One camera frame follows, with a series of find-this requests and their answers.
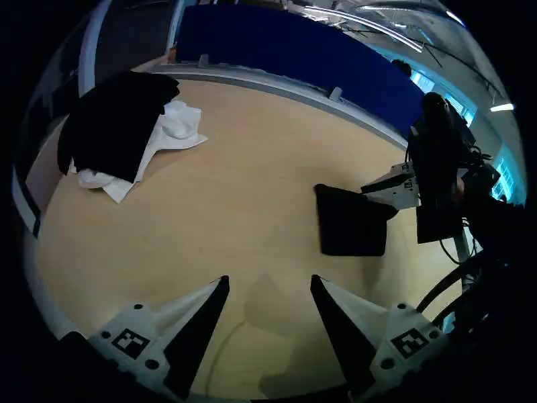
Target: person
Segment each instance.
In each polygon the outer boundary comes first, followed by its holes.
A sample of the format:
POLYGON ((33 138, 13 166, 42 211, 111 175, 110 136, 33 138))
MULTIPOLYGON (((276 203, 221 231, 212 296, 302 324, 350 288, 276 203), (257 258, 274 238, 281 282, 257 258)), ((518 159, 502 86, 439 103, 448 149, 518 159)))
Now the person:
POLYGON ((524 205, 496 200, 486 188, 460 177, 456 179, 453 200, 484 251, 515 266, 524 264, 525 255, 532 250, 530 219, 524 205))
POLYGON ((403 62, 400 59, 392 60, 391 64, 401 69, 401 71, 405 73, 408 76, 408 78, 412 76, 412 68, 410 67, 410 64, 403 62))

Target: black cloth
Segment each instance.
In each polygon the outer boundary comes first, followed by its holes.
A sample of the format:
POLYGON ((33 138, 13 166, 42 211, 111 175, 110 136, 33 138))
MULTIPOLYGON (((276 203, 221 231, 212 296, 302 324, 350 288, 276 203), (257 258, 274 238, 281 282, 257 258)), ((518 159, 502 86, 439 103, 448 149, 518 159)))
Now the black cloth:
POLYGON ((153 127, 164 105, 179 94, 177 81, 157 74, 118 73, 83 97, 67 118, 58 141, 58 167, 67 175, 92 169, 136 178, 153 127))
POLYGON ((314 189, 321 252, 331 256, 384 255, 386 222, 397 209, 349 190, 322 184, 314 189))

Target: ceiling light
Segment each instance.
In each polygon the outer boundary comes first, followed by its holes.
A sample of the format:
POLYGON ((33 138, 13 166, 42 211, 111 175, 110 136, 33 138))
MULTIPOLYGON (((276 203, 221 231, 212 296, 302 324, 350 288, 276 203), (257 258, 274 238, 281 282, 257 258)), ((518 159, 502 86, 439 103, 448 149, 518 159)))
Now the ceiling light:
POLYGON ((493 106, 491 112, 512 111, 513 109, 515 109, 515 105, 512 103, 504 103, 503 105, 493 106))
POLYGON ((362 10, 393 10, 393 11, 413 11, 411 9, 404 9, 400 7, 390 7, 387 5, 365 5, 360 7, 362 10))
POLYGON ((377 31, 383 32, 383 33, 391 36, 393 39, 396 39, 396 40, 398 40, 400 42, 403 42, 405 45, 407 45, 410 48, 414 49, 416 52, 419 52, 419 53, 422 52, 422 48, 420 48, 420 45, 418 45, 414 41, 406 38, 405 36, 399 34, 398 32, 395 32, 393 30, 390 30, 389 28, 386 28, 385 26, 377 24, 376 22, 369 21, 368 19, 357 17, 356 15, 347 14, 347 13, 343 13, 341 11, 336 11, 336 10, 329 10, 329 9, 324 9, 324 8, 315 7, 315 6, 309 6, 309 5, 306 6, 305 8, 307 10, 314 11, 316 13, 334 15, 336 17, 341 17, 341 18, 344 18, 344 19, 348 19, 349 21, 358 22, 358 23, 360 23, 362 25, 365 25, 365 26, 373 28, 373 29, 375 29, 377 31))
POLYGON ((453 14, 451 11, 449 10, 446 10, 446 14, 449 15, 452 19, 454 19, 455 21, 457 21, 460 25, 462 25, 463 27, 465 26, 465 23, 462 22, 462 20, 457 17, 455 14, 453 14))

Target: ceiling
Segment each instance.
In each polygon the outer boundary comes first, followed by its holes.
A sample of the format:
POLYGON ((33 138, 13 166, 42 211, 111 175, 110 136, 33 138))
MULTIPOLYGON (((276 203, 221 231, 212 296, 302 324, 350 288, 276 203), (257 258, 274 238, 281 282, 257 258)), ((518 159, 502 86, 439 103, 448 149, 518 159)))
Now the ceiling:
MULTIPOLYGON (((433 52, 438 54, 443 50, 457 57, 491 82, 502 98, 508 98, 481 47, 462 24, 447 14, 447 8, 437 0, 313 0, 312 3, 327 9, 333 9, 334 3, 337 3, 335 8, 339 11, 381 24, 415 42, 431 44, 437 48, 431 46, 433 52)), ((372 30, 351 21, 347 21, 344 26, 353 30, 372 30)), ((409 51, 408 56, 411 56, 413 50, 409 51)))

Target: window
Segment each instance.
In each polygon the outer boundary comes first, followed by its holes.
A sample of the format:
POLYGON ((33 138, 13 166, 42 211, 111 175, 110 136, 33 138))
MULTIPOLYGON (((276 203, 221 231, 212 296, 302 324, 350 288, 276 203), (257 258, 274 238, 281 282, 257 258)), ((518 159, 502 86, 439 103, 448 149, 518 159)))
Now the window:
POLYGON ((449 101, 449 103, 453 105, 453 107, 458 112, 458 114, 462 116, 462 110, 465 107, 462 106, 462 104, 459 101, 457 101, 454 97, 452 97, 451 94, 446 94, 446 100, 449 101))
POLYGON ((501 196, 505 195, 505 198, 509 201, 513 195, 514 181, 503 158, 496 167, 496 171, 499 172, 500 178, 492 188, 492 197, 499 199, 501 196))
POLYGON ((455 108, 458 114, 466 120, 466 126, 470 127, 475 117, 475 111, 471 111, 469 108, 461 104, 451 94, 447 93, 446 99, 449 101, 449 103, 451 103, 451 105, 453 106, 453 108, 455 108))
POLYGON ((417 71, 412 70, 412 76, 410 79, 416 84, 424 93, 429 93, 434 87, 433 80, 429 80, 423 74, 418 73, 417 71))
POLYGON ((470 127, 470 125, 472 124, 472 122, 474 121, 474 117, 475 117, 475 114, 470 112, 470 111, 466 111, 465 113, 465 120, 466 120, 466 126, 470 127))

